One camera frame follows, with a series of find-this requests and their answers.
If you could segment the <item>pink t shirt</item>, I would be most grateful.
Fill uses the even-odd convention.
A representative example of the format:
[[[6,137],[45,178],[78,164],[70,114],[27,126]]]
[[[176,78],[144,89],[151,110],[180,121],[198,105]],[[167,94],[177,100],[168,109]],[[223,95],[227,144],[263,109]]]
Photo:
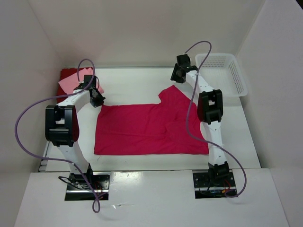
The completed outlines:
[[[79,77],[80,82],[84,80],[85,75],[91,75],[93,72],[92,68],[80,68]],[[71,94],[73,90],[79,85],[76,68],[62,69],[59,79],[59,87],[57,95]]]

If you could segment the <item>magenta t shirt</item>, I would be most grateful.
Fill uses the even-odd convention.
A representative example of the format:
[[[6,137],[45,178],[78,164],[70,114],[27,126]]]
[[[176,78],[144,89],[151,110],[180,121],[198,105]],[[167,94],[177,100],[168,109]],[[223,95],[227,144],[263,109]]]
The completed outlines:
[[[159,93],[160,103],[104,105],[97,118],[94,154],[128,155],[207,155],[196,105],[177,87]]]

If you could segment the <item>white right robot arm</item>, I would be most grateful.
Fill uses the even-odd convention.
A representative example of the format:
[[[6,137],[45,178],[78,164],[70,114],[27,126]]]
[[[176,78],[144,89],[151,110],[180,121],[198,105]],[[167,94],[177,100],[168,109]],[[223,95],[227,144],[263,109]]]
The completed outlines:
[[[178,55],[171,80],[177,83],[188,83],[198,95],[197,116],[202,123],[208,143],[208,181],[213,186],[220,185],[229,174],[229,165],[224,154],[221,120],[223,116],[223,94],[214,89],[198,72],[197,66],[191,65],[187,54]]]

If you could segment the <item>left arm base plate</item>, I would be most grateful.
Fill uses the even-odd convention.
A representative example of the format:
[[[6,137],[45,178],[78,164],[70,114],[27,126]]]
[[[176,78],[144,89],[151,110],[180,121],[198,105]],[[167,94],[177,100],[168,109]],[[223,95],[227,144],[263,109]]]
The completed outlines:
[[[59,176],[58,179],[67,184],[66,201],[93,201],[95,199],[92,190],[81,175],[70,174],[68,177]],[[88,180],[98,199],[107,201],[109,197],[110,173],[94,172]]]

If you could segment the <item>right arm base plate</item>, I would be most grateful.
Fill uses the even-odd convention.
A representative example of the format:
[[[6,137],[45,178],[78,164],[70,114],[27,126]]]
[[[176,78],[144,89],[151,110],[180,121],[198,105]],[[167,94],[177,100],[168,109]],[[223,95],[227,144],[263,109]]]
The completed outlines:
[[[237,194],[232,171],[227,177],[217,181],[211,181],[207,171],[193,171],[192,175],[196,199],[226,198],[225,194]]]

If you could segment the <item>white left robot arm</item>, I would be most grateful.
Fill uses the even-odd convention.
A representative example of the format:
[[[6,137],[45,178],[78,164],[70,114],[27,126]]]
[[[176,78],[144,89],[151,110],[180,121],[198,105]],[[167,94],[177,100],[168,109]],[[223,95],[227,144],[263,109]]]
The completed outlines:
[[[91,188],[95,178],[78,144],[77,113],[88,103],[94,108],[104,104],[105,98],[97,89],[97,80],[95,75],[85,75],[72,96],[57,105],[48,105],[45,110],[45,137],[70,161],[71,181],[78,182],[84,189]]]

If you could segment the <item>dark red t shirt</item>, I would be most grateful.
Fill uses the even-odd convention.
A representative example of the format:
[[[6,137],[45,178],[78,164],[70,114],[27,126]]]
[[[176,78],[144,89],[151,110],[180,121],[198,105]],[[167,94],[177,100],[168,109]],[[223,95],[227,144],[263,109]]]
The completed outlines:
[[[71,94],[79,85],[76,68],[67,68],[61,70],[58,82],[57,96]]]

